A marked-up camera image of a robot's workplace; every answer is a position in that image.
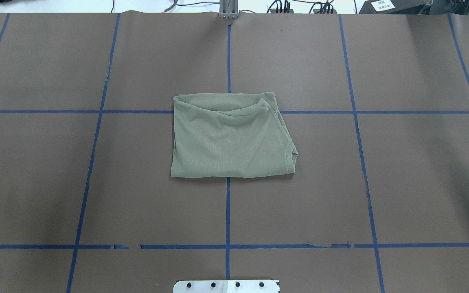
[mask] green fabric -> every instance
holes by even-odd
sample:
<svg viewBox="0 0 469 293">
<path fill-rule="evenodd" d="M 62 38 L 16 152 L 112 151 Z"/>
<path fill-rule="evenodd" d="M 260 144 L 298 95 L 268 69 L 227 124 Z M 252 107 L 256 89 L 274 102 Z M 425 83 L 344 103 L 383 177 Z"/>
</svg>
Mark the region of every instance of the green fabric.
<svg viewBox="0 0 469 293">
<path fill-rule="evenodd" d="M 172 177 L 294 173 L 298 152 L 274 93 L 190 94 L 173 101 Z"/>
</svg>

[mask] white bracket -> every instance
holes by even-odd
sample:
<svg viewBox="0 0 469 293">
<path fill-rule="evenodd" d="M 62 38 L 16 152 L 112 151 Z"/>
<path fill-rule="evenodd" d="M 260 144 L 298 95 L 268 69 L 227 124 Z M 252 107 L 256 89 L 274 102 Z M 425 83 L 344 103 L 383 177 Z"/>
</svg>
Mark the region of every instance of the white bracket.
<svg viewBox="0 0 469 293">
<path fill-rule="evenodd" d="M 173 293 L 279 293 L 277 280 L 178 281 Z"/>
<path fill-rule="evenodd" d="M 220 0 L 220 18 L 238 18 L 238 0 Z"/>
</svg>

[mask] gray cable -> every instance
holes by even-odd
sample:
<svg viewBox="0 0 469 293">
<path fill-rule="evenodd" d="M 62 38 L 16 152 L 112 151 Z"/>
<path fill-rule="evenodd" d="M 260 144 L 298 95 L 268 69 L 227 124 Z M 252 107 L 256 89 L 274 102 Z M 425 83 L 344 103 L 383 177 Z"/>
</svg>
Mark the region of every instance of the gray cable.
<svg viewBox="0 0 469 293">
<path fill-rule="evenodd" d="M 178 0 L 173 0 L 173 5 L 169 6 L 168 8 L 166 8 L 166 10 L 164 10 L 163 12 L 168 12 L 170 11 L 171 9 L 175 8 L 175 6 L 177 6 L 177 2 Z"/>
</svg>

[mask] folded cloth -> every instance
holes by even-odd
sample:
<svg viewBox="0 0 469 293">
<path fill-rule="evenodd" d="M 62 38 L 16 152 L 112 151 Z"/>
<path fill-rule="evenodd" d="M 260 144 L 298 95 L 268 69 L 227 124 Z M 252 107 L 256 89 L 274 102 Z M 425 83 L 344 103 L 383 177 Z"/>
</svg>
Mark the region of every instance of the folded cloth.
<svg viewBox="0 0 469 293">
<path fill-rule="evenodd" d="M 189 94 L 173 101 L 172 177 L 294 173 L 298 152 L 274 93 Z"/>
</svg>

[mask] label sticker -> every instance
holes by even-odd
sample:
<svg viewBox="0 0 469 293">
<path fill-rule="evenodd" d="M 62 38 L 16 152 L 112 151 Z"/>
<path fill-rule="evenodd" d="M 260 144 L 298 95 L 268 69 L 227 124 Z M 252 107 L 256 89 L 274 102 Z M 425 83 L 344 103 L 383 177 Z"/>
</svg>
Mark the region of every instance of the label sticker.
<svg viewBox="0 0 469 293">
<path fill-rule="evenodd" d="M 374 6 L 374 9 L 378 12 L 396 8 L 390 0 L 372 2 L 372 6 Z"/>
</svg>

